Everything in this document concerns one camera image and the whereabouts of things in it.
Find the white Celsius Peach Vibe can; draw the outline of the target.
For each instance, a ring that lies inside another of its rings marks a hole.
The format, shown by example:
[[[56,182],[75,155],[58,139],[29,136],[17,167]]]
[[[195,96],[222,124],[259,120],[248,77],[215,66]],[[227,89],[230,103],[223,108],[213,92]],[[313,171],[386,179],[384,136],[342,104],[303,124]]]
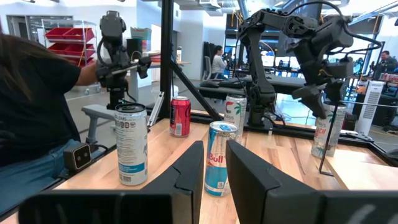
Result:
[[[245,96],[232,93],[227,94],[224,120],[237,126],[238,133],[236,141],[238,143],[242,143],[246,106],[247,99]]]
[[[334,156],[346,114],[346,105],[344,103],[338,103],[335,120],[332,124],[335,105],[329,101],[325,101],[323,105],[326,118],[316,119],[314,143],[311,148],[311,154],[317,158],[322,158],[324,152],[326,152],[326,156]]]

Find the red storage bins shelf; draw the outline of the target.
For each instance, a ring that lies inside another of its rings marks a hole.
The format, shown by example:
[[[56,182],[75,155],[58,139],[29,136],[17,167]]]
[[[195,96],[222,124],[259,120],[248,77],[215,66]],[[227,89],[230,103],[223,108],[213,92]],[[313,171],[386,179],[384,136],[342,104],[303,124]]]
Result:
[[[77,57],[77,58],[69,58],[65,57],[64,55],[56,54],[60,57],[63,57],[67,59],[69,62],[72,64],[82,68],[84,66],[87,66],[89,64],[92,64],[95,62],[96,58],[96,47],[97,47],[97,25],[93,22],[88,22],[84,20],[73,20],[73,19],[42,19],[42,30],[43,30],[43,36],[44,36],[44,46],[48,49],[52,44],[54,43],[66,43],[66,44],[93,44],[95,53],[91,57]],[[95,35],[94,38],[86,42],[85,40],[67,40],[67,39],[48,39],[45,37],[45,33],[52,30],[53,28],[56,27],[71,27],[71,28],[92,28],[93,33]]]

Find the red Coca-Cola can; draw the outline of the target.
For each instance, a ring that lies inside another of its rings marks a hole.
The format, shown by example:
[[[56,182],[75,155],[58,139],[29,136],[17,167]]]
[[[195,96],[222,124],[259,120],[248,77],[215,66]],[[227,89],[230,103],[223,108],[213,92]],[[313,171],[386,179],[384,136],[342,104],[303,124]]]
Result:
[[[191,102],[186,96],[174,96],[170,103],[170,133],[176,137],[190,134]]]

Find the red plastic storage bin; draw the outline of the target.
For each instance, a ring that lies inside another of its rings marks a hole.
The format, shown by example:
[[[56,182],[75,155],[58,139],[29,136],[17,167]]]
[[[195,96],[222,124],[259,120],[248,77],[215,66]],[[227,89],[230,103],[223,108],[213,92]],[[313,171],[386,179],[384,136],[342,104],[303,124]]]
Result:
[[[85,40],[88,42],[95,37],[92,28],[72,28],[63,34],[67,40]]]
[[[91,57],[95,53],[93,44],[69,44],[63,51],[63,55],[69,58]]]
[[[55,54],[60,54],[60,55],[66,55],[66,49],[70,46],[70,44],[66,43],[54,43],[52,44],[48,50],[55,53]]]
[[[70,31],[71,27],[56,27],[45,33],[45,37],[48,39],[64,39],[64,34]]]

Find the person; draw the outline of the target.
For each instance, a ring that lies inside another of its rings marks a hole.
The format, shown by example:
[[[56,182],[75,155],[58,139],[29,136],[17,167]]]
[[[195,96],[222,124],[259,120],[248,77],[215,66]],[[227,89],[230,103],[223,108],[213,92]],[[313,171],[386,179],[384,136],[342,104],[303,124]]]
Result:
[[[381,73],[394,73],[398,68],[398,60],[390,56],[389,51],[385,50],[381,54],[381,61],[374,67],[374,79],[380,79]]]
[[[81,140],[65,94],[96,81],[95,64],[0,30],[0,215],[66,172],[63,152]]]
[[[224,70],[226,68],[226,62],[222,59],[223,47],[217,45],[215,47],[214,56],[211,61],[211,79],[222,79],[225,80]]]

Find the silver aluminium bar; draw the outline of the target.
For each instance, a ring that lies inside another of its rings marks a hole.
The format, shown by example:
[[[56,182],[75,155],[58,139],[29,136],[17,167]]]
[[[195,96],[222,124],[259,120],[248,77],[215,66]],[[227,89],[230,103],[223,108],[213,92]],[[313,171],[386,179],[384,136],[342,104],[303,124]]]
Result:
[[[159,94],[158,94],[158,98],[157,98],[157,100],[155,102],[155,105],[154,105],[154,107],[152,109],[152,113],[150,114],[150,117],[149,117],[148,122],[147,122],[147,127],[148,128],[155,124],[155,122],[156,122],[156,120],[158,118],[160,109],[162,107],[163,100],[164,100],[164,92],[160,91]]]

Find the teal storage box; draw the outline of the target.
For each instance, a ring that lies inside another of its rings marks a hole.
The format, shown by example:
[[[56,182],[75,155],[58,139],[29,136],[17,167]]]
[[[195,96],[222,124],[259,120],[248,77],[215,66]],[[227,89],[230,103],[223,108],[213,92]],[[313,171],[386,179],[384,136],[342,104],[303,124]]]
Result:
[[[150,28],[130,27],[131,37],[133,39],[150,40],[152,30]]]

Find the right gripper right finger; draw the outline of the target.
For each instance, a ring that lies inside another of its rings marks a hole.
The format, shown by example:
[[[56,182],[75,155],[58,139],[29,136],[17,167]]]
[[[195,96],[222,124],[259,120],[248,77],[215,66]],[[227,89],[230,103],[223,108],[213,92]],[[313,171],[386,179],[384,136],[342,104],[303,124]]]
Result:
[[[319,191],[234,140],[226,142],[226,164],[240,224],[321,224]]]

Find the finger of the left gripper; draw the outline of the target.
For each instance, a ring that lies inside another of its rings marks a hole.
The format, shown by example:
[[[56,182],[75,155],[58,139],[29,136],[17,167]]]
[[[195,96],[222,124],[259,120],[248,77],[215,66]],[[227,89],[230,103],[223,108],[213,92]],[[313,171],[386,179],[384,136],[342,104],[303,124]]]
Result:
[[[345,96],[345,82],[334,80],[325,87],[326,97],[332,102],[342,101]]]
[[[299,102],[303,103],[317,118],[325,119],[326,113],[322,103],[322,92],[316,85],[309,85],[292,92],[293,99],[300,98]]]

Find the grey office chair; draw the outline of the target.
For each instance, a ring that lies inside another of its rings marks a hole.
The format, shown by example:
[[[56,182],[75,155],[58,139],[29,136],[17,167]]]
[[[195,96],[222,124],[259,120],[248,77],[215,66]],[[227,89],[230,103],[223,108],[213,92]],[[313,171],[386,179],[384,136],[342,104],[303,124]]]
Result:
[[[210,58],[208,56],[204,56],[204,59],[205,59],[205,72],[204,72],[204,75],[203,75],[203,79],[204,80],[209,80],[210,77],[211,77],[211,74],[212,74],[212,71],[211,71],[211,60],[210,60]]]

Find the grey metal stand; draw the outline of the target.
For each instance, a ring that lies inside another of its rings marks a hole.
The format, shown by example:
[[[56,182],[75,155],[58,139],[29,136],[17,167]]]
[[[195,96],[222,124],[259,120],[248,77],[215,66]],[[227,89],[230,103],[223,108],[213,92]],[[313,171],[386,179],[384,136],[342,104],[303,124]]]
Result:
[[[88,128],[88,135],[86,137],[86,143],[95,144],[96,140],[96,128],[98,126],[98,119],[107,119],[109,121],[114,121],[114,110],[108,110],[105,106],[101,105],[87,105],[82,107],[82,112],[84,112],[90,118],[90,124]]]

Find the black background desk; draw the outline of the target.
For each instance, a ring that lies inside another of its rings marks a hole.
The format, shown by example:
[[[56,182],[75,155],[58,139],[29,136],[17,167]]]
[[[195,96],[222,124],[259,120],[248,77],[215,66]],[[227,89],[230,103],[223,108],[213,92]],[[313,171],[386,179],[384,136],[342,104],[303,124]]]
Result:
[[[252,83],[251,76],[240,79],[232,78],[224,81],[206,80],[197,86],[197,90],[210,91],[222,94],[234,93],[244,94],[249,91]],[[274,87],[276,93],[290,95],[294,90],[304,87],[305,80],[297,77],[280,77],[275,75],[266,75],[266,80]]]

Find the white Celsius Arctic Vibe can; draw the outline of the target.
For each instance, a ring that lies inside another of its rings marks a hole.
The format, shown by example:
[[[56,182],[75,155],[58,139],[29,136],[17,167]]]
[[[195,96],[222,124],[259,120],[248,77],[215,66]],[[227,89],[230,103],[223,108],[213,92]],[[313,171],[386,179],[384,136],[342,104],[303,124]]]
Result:
[[[139,185],[147,180],[147,111],[139,103],[115,108],[116,145],[119,179],[124,185]]]

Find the white tower fan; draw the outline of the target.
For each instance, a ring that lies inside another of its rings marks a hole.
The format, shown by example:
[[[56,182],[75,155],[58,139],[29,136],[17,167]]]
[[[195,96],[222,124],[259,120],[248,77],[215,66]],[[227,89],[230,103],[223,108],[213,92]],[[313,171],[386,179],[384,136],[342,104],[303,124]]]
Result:
[[[359,134],[368,135],[374,115],[376,113],[377,105],[381,97],[384,82],[369,81],[362,104],[361,112],[355,131]]]

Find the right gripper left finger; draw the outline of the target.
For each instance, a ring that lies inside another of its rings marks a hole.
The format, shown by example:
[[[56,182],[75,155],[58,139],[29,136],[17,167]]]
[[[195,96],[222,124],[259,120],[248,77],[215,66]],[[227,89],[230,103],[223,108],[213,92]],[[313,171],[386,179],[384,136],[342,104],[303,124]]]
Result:
[[[199,224],[204,147],[195,141],[158,177],[142,188],[147,194],[142,224]]]

